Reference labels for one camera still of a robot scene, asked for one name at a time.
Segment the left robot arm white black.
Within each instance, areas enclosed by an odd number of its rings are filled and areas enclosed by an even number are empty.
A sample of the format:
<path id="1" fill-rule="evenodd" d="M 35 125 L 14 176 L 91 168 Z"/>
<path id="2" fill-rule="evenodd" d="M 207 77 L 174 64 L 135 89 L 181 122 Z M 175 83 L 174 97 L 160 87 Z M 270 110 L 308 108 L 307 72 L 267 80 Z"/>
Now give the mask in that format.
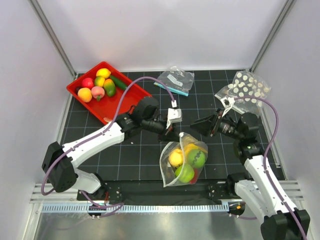
<path id="1" fill-rule="evenodd" d="M 42 170 L 44 182 L 52 185 L 53 191 L 69 189 L 101 200 L 108 192 L 106 183 L 97 173 L 88 173 L 79 166 L 92 156 L 113 145 L 120 144 L 145 130 L 157 134 L 158 142 L 178 142 L 179 133 L 175 123 L 182 121 L 182 111 L 173 100 L 164 119 L 159 118 L 159 103 L 150 96 L 144 97 L 132 111 L 118 114 L 114 120 L 97 131 L 65 145 L 57 141 L 46 151 Z"/>

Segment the red apple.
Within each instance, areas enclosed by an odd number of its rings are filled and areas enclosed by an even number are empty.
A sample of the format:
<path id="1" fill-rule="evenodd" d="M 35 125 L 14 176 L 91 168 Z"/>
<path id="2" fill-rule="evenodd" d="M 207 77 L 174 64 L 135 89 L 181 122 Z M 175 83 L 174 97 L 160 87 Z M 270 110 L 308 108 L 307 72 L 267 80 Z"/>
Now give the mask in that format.
<path id="1" fill-rule="evenodd" d="M 93 81 L 92 78 L 86 77 L 86 78 L 84 78 L 84 79 L 82 80 L 81 86 L 82 86 L 83 88 L 88 88 L 88 89 L 91 90 L 91 89 L 95 86 L 95 84 L 94 84 L 94 81 Z"/>

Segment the pink peach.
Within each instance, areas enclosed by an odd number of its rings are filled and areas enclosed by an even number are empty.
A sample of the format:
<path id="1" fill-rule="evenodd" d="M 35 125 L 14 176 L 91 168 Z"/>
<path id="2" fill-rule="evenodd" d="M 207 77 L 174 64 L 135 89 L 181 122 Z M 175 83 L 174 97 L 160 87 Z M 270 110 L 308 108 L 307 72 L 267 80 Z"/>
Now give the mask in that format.
<path id="1" fill-rule="evenodd" d="M 105 96 L 105 90 L 100 86 L 94 86 L 91 89 L 91 94 L 99 102 Z"/>

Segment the orange peach fruit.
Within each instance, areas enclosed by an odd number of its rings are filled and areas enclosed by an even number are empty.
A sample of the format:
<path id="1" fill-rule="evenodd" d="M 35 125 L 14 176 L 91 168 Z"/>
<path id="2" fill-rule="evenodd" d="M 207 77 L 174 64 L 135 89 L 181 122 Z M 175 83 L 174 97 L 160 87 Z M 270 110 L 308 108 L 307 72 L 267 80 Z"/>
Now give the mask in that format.
<path id="1" fill-rule="evenodd" d="M 93 96 L 90 88 L 82 87 L 78 90 L 77 96 L 84 102 L 89 103 Z"/>

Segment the green apple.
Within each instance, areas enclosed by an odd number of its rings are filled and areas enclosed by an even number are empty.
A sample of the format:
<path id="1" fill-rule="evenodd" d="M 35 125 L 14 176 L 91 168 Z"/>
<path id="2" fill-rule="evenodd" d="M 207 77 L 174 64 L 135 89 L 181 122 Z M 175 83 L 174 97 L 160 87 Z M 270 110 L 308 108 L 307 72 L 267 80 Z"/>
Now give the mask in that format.
<path id="1" fill-rule="evenodd" d="M 175 176 L 181 183 L 188 184 L 194 178 L 195 171 L 190 164 L 185 164 L 176 169 Z"/>

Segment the red plastic tray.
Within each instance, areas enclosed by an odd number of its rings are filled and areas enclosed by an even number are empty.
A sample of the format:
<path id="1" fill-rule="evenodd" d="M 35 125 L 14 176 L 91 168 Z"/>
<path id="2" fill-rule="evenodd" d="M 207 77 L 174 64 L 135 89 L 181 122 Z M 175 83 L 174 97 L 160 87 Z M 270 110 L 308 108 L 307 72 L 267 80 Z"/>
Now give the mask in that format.
<path id="1" fill-rule="evenodd" d="M 80 87 L 82 84 L 82 80 L 85 78 L 92 78 L 94 79 L 96 77 L 96 72 L 101 68 L 107 68 L 111 71 L 111 75 L 117 77 L 122 82 L 124 82 L 127 86 L 131 84 L 132 80 L 129 79 L 127 76 L 122 74 L 120 71 L 115 69 L 113 66 L 108 64 L 105 61 L 100 62 L 95 67 L 90 69 L 88 72 L 86 72 L 84 75 L 78 77 L 75 81 L 70 83 L 66 89 L 85 107 L 87 108 L 97 119 L 99 119 L 104 125 L 107 124 L 107 122 L 104 121 L 104 118 L 113 119 L 116 109 L 118 107 L 119 101 L 121 99 L 121 96 L 123 94 L 123 90 L 120 88 L 116 88 L 115 96 L 109 97 L 105 96 L 100 101 L 97 101 L 95 99 L 92 99 L 90 102 L 85 103 L 83 102 L 78 95 L 76 94 L 76 88 Z M 134 84 L 129 91 L 126 93 L 120 109 L 119 114 L 127 112 L 131 106 L 137 105 L 137 103 L 143 99 L 144 97 L 150 97 L 151 94 L 148 93 L 146 90 L 144 90 L 142 87 L 140 87 L 138 84 Z"/>

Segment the green cucumber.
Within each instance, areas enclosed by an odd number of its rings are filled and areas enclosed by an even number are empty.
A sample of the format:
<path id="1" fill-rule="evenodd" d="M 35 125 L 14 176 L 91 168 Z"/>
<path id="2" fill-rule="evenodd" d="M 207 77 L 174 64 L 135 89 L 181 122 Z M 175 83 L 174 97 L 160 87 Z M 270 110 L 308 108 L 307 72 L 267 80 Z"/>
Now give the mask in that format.
<path id="1" fill-rule="evenodd" d="M 110 75 L 109 78 L 121 90 L 125 91 L 127 89 L 128 86 L 123 81 L 121 81 L 119 78 L 115 77 L 114 75 Z"/>

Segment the yellow banana bunch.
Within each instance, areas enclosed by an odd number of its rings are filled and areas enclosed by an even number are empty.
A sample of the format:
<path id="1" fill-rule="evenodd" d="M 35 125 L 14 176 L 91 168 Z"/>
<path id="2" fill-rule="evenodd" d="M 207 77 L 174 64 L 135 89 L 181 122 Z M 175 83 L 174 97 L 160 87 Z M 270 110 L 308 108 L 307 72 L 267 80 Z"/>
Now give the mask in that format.
<path id="1" fill-rule="evenodd" d="M 194 143 L 189 143 L 187 145 L 185 145 L 183 147 L 183 151 L 184 151 L 184 154 L 187 156 L 189 154 L 190 151 L 192 150 L 199 150 L 199 151 L 202 151 L 204 152 L 205 154 L 208 153 L 208 150 L 206 148 L 203 148 L 201 146 L 198 146 L 198 145 L 195 145 Z"/>

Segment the watermelon slice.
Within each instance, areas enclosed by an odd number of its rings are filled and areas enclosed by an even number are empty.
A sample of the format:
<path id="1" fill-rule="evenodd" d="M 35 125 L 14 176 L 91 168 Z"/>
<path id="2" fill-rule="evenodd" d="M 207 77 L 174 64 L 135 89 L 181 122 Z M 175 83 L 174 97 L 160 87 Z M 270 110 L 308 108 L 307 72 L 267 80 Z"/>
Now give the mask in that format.
<path id="1" fill-rule="evenodd" d="M 104 117 L 103 120 L 104 120 L 106 123 L 110 123 L 110 122 L 113 121 L 112 119 L 109 119 L 109 118 L 107 118 L 107 117 Z"/>

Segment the yellow red mango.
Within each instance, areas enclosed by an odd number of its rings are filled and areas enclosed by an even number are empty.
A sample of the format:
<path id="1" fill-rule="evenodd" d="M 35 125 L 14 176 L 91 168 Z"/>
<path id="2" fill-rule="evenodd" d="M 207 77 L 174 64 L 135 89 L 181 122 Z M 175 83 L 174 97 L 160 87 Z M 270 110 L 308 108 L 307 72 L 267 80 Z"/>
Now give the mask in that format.
<path id="1" fill-rule="evenodd" d="M 100 68 L 97 72 L 96 72 L 96 76 L 97 77 L 103 77 L 105 79 L 108 79 L 111 75 L 111 71 L 107 68 Z"/>

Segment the small striped watermelon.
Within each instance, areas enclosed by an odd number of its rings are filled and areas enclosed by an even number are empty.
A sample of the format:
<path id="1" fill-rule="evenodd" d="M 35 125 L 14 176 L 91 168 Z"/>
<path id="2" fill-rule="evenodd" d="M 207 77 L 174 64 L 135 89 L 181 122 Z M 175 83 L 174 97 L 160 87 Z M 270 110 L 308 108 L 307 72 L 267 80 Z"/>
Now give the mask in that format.
<path id="1" fill-rule="evenodd" d="M 199 149 L 193 149 L 187 154 L 187 161 L 193 168 L 202 168 L 206 162 L 206 154 Z"/>

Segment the blue zipper clear bag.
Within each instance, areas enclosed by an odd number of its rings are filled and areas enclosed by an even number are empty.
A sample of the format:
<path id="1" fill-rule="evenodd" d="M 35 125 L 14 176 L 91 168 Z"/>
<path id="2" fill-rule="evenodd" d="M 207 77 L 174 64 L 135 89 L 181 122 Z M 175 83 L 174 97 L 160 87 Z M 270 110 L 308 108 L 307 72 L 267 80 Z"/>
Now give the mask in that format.
<path id="1" fill-rule="evenodd" d="M 162 89 L 166 89 L 165 86 L 167 86 L 172 93 L 188 97 L 194 84 L 195 74 L 172 66 L 162 72 L 157 79 L 161 83 L 154 82 L 154 85 Z"/>

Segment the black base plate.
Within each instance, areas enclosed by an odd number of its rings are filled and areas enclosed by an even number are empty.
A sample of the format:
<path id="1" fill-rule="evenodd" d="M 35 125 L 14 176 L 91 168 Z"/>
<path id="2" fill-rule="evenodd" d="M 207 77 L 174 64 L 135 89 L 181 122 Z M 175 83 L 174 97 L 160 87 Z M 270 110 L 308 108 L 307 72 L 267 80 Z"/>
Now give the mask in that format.
<path id="1" fill-rule="evenodd" d="M 106 181 L 103 192 L 88 196 L 95 202 L 107 200 L 127 206 L 200 206 L 242 201 L 230 192 L 225 179 L 169 187 L 163 187 L 160 180 Z"/>

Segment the polka dot zip bag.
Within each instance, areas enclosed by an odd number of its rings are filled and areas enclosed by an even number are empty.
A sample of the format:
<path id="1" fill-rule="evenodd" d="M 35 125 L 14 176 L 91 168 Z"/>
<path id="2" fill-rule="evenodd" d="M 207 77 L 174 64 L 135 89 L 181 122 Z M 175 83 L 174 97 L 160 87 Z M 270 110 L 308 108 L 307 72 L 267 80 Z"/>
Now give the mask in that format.
<path id="1" fill-rule="evenodd" d="M 215 97 L 222 100 L 246 96 L 245 99 L 236 100 L 232 109 L 240 114 L 252 113 L 259 117 L 263 102 L 257 98 L 266 99 L 271 89 L 260 76 L 247 70 L 240 70 L 235 73 L 232 82 L 222 87 Z"/>
<path id="2" fill-rule="evenodd" d="M 186 132 L 169 142 L 159 159 L 163 187 L 194 185 L 208 159 L 208 146 Z"/>

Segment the red chili pepper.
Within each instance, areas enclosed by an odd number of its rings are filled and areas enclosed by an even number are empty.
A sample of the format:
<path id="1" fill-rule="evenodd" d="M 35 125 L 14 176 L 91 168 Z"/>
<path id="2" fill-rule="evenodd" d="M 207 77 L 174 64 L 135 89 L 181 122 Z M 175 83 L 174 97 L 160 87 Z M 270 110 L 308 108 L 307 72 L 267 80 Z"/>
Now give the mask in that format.
<path id="1" fill-rule="evenodd" d="M 201 173 L 199 168 L 194 168 L 194 176 L 192 178 L 192 180 L 189 182 L 191 185 L 195 184 L 199 178 L 199 175 Z"/>

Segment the yellow orange round fruit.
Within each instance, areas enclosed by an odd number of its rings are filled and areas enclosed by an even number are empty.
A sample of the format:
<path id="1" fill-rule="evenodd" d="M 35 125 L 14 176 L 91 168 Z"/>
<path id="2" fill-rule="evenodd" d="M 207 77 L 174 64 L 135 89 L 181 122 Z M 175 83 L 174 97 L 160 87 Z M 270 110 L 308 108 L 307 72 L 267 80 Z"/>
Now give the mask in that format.
<path id="1" fill-rule="evenodd" d="M 168 156 L 169 163 L 172 167 L 178 168 L 184 163 L 183 151 L 180 148 L 174 149 Z"/>

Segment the green red mango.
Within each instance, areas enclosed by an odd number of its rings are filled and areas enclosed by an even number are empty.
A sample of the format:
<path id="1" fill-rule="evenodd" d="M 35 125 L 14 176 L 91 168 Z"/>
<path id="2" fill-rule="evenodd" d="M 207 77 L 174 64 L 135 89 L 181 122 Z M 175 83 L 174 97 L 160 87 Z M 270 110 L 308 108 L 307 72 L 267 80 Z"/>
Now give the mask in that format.
<path id="1" fill-rule="evenodd" d="M 104 81 L 103 88 L 108 97 L 113 97 L 116 94 L 116 85 L 110 78 Z"/>

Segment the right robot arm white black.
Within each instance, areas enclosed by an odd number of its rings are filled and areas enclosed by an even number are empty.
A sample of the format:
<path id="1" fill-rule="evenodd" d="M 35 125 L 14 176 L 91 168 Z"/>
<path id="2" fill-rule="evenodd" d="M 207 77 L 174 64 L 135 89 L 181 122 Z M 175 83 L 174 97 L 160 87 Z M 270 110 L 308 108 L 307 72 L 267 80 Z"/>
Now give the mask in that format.
<path id="1" fill-rule="evenodd" d="M 298 209 L 275 176 L 267 151 L 257 140 L 258 117 L 244 113 L 233 121 L 218 110 L 196 120 L 190 128 L 205 137 L 222 134 L 235 140 L 234 154 L 248 171 L 228 175 L 225 192 L 230 198 L 240 197 L 260 222 L 265 240 L 305 240 L 310 216 Z"/>

